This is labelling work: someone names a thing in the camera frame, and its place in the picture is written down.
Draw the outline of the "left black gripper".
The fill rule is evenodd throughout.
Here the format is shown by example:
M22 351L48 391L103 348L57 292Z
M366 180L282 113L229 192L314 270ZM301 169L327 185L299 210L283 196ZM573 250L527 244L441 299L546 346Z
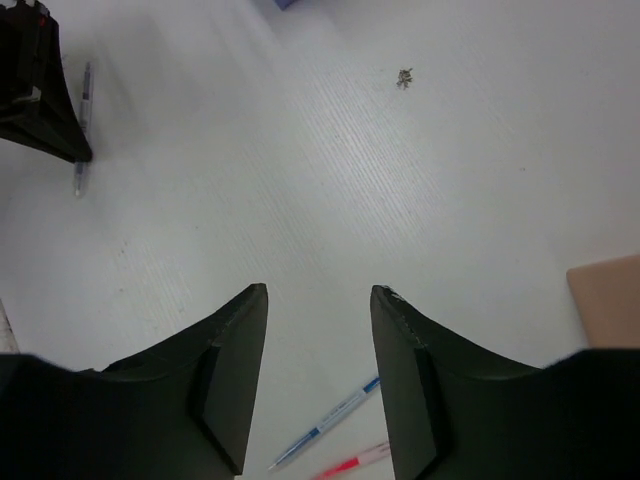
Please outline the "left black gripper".
M1 138L90 162L67 88L59 24L40 1L1 2Z

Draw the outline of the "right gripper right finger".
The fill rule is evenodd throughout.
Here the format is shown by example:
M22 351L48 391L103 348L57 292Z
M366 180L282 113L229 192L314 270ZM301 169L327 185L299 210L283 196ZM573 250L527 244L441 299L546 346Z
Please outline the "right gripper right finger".
M423 315L391 288L370 297L399 479L635 479L639 353L586 349L536 368Z

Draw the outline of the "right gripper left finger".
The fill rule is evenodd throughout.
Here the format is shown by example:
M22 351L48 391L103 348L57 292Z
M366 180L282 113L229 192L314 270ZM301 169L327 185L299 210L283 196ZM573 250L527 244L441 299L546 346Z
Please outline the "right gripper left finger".
M1 358L5 479L232 479L244 469L267 327L252 284L106 369Z

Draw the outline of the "clear dark pen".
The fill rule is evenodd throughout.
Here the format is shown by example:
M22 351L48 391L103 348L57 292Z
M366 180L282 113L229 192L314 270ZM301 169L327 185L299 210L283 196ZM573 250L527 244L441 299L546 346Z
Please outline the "clear dark pen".
M91 117L93 106L94 68L87 62L84 70L82 96L79 107L79 124L86 140L90 139ZM77 160L74 163L74 195L79 198L83 192L83 181L88 161Z

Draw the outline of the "red clear pen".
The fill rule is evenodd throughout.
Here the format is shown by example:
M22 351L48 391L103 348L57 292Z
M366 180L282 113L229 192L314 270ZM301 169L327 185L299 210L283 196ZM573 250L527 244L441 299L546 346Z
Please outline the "red clear pen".
M375 445L348 459L342 460L336 465L324 470L313 477L313 480L334 479L341 475L351 473L359 468L377 463L391 454L388 441Z

